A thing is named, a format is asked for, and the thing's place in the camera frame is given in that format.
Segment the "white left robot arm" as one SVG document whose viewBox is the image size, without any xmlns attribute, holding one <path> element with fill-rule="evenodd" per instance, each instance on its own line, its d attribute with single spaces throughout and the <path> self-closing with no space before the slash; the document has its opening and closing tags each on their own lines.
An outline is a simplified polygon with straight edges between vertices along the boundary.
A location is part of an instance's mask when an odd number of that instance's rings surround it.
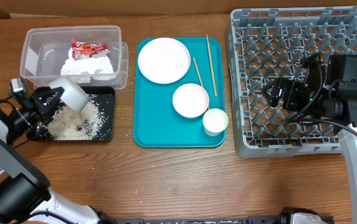
<svg viewBox="0 0 357 224">
<path fill-rule="evenodd" d="M 39 122 L 51 121 L 57 105 L 65 95 L 62 87 L 46 88 L 28 94 L 11 90 L 20 108 L 6 114 L 0 108 L 0 223 L 115 223 L 101 210 L 77 204 L 50 187 L 48 178 L 23 158 L 13 142 L 31 131 Z M 1 99 L 0 105 L 9 99 Z"/>
</svg>

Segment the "small grey rice bowl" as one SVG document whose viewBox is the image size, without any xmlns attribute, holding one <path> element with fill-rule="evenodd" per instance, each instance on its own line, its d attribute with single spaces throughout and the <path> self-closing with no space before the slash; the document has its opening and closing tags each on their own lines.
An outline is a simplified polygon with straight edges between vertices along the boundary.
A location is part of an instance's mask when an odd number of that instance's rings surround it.
<svg viewBox="0 0 357 224">
<path fill-rule="evenodd" d="M 73 80 L 60 77 L 49 83 L 51 89 L 62 87 L 64 92 L 60 99 L 74 111 L 82 111 L 88 103 L 88 96 Z"/>
</svg>

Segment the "red snack wrapper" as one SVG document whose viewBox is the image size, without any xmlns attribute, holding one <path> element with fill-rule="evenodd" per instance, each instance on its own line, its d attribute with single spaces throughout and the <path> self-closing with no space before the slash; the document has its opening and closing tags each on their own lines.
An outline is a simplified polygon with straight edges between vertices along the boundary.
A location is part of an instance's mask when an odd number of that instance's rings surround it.
<svg viewBox="0 0 357 224">
<path fill-rule="evenodd" d="M 86 42 L 72 42 L 72 58 L 74 59 L 102 57 L 109 52 L 109 48 L 106 44 L 96 45 Z"/>
</svg>

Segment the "white paper cup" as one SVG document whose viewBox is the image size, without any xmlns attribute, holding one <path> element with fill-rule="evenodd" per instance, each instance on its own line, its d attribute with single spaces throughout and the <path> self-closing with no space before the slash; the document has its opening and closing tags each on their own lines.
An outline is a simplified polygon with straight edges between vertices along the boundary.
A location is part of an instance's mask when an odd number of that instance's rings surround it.
<svg viewBox="0 0 357 224">
<path fill-rule="evenodd" d="M 213 108 L 205 112 L 202 123 L 208 136 L 217 136 L 227 128 L 229 118 L 223 110 Z"/>
</svg>

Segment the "white napkin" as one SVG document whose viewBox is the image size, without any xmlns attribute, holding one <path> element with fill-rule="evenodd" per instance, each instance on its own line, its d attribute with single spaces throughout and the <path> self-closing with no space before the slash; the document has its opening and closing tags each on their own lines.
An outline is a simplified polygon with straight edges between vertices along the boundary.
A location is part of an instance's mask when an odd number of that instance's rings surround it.
<svg viewBox="0 0 357 224">
<path fill-rule="evenodd" d="M 111 80 L 116 78 L 115 71 L 107 55 L 95 58 L 74 59 L 72 48 L 68 51 L 68 59 L 60 71 L 61 75 L 71 75 L 76 83 L 90 83 L 94 80 Z"/>
</svg>

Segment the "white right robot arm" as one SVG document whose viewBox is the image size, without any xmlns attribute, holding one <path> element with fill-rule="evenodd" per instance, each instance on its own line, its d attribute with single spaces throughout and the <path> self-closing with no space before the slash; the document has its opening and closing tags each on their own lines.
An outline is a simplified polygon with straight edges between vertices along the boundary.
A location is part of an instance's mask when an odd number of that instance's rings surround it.
<svg viewBox="0 0 357 224">
<path fill-rule="evenodd" d="M 319 54 L 302 58 L 304 81 L 276 78 L 262 88 L 271 107 L 281 101 L 293 112 L 286 123 L 334 127 L 343 151 L 352 200 L 352 222 L 357 223 L 357 55 L 331 55 L 322 62 Z"/>
</svg>

